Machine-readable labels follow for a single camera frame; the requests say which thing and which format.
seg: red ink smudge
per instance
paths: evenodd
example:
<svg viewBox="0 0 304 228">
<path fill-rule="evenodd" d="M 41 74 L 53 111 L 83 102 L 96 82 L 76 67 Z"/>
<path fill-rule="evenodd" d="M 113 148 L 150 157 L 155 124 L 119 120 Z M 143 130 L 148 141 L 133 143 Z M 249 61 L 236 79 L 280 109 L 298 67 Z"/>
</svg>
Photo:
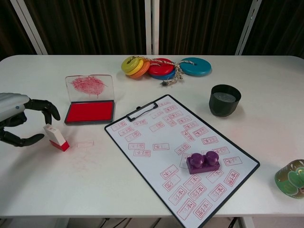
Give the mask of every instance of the red ink smudge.
<svg viewBox="0 0 304 228">
<path fill-rule="evenodd" d="M 97 97 L 103 92 L 105 86 L 102 80 L 92 76 L 77 78 L 72 84 L 75 90 L 89 95 L 97 95 Z"/>
</svg>

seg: clipboard clip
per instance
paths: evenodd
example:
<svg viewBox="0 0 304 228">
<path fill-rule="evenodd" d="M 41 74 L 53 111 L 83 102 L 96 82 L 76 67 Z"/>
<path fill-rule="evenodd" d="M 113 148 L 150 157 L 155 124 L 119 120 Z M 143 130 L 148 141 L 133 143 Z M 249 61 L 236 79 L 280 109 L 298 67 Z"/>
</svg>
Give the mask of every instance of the clipboard clip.
<svg viewBox="0 0 304 228">
<path fill-rule="evenodd" d="M 137 107 L 135 111 L 133 111 L 127 115 L 127 118 L 130 122 L 132 122 L 132 121 L 136 120 L 138 117 L 140 117 L 141 115 L 143 115 L 155 108 L 158 108 L 158 104 L 156 104 L 155 102 L 148 103 L 143 107 Z"/>
</svg>

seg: rope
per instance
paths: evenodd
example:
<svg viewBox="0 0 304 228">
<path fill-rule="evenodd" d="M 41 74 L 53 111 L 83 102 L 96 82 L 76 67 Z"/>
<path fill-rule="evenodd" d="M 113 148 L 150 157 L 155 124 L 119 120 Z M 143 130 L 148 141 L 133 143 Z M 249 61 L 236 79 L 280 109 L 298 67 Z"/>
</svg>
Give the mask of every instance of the rope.
<svg viewBox="0 0 304 228">
<path fill-rule="evenodd" d="M 150 59 L 150 58 L 147 58 L 147 57 L 144 57 L 144 56 L 132 56 L 130 61 L 132 61 L 134 58 L 142 58 L 142 59 L 145 59 L 145 60 L 148 60 L 148 61 L 153 61 L 154 63 L 151 63 L 150 65 L 153 66 L 153 65 L 158 65 L 160 66 L 160 64 L 157 64 L 155 62 L 158 62 L 158 63 L 164 63 L 164 64 L 169 64 L 169 65 L 173 65 L 174 68 L 175 68 L 175 74 L 174 74 L 174 77 L 172 79 L 167 79 L 167 80 L 163 80 L 161 82 L 161 85 L 162 86 L 170 86 L 170 85 L 173 85 L 175 84 L 178 80 L 183 80 L 183 71 L 181 69 L 181 63 L 190 63 L 190 64 L 193 64 L 193 62 L 191 61 L 188 61 L 188 60 L 182 60 L 178 63 L 174 63 L 174 62 L 167 62 L 167 61 L 164 61 L 164 60 L 159 60 L 159 59 Z"/>
</svg>

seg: colorful disc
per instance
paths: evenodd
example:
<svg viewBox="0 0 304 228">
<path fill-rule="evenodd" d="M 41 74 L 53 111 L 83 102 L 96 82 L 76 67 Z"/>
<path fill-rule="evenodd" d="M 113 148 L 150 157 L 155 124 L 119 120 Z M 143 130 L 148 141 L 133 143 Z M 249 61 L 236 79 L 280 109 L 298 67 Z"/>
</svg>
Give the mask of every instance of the colorful disc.
<svg viewBox="0 0 304 228">
<path fill-rule="evenodd" d="M 129 75 L 129 77 L 133 78 L 133 79 L 137 79 L 137 78 L 143 76 L 144 73 L 146 73 L 147 70 L 149 69 L 149 66 L 150 66 L 150 61 L 145 61 L 144 60 L 142 68 L 138 72 L 136 72 L 135 74 Z"/>
<path fill-rule="evenodd" d="M 174 78 L 175 70 L 171 71 L 167 75 L 159 76 L 159 75 L 150 75 L 152 78 L 159 79 L 159 80 L 168 80 Z"/>
<path fill-rule="evenodd" d="M 125 73 L 125 74 L 133 75 L 133 74 L 137 73 L 142 68 L 142 66 L 143 66 L 143 60 L 139 59 L 138 65 L 133 70 L 131 70 L 130 72 Z"/>
<path fill-rule="evenodd" d="M 181 70 L 187 75 L 204 76 L 211 72 L 211 64 L 204 59 L 189 57 L 182 59 L 182 61 L 183 60 L 191 61 L 194 63 L 194 64 L 191 63 L 180 64 Z"/>
<path fill-rule="evenodd" d="M 166 59 L 166 58 L 156 58 L 157 60 L 163 60 L 166 62 L 171 62 L 170 60 Z M 159 63 L 159 62 L 155 62 L 155 61 L 151 61 L 151 64 L 158 64 L 158 65 L 150 65 L 150 68 L 148 70 L 150 75 L 154 75 L 154 76 L 164 76 L 169 74 L 173 69 L 174 66 L 170 65 L 170 64 L 166 64 L 166 63 Z"/>
<path fill-rule="evenodd" d="M 134 70 L 135 67 L 137 67 L 139 63 L 139 58 L 134 58 L 132 56 L 126 58 L 124 60 L 124 62 L 122 63 L 122 70 L 125 72 L 125 73 L 128 73 L 132 70 Z"/>
</svg>

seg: transparent lid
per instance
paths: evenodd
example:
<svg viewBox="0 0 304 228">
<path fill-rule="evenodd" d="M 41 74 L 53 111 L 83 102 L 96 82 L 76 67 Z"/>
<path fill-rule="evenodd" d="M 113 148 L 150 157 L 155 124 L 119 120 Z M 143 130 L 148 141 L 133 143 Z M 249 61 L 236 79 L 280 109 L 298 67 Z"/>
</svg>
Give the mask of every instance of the transparent lid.
<svg viewBox="0 0 304 228">
<path fill-rule="evenodd" d="M 68 76 L 66 86 L 71 102 L 114 100 L 110 75 Z"/>
</svg>

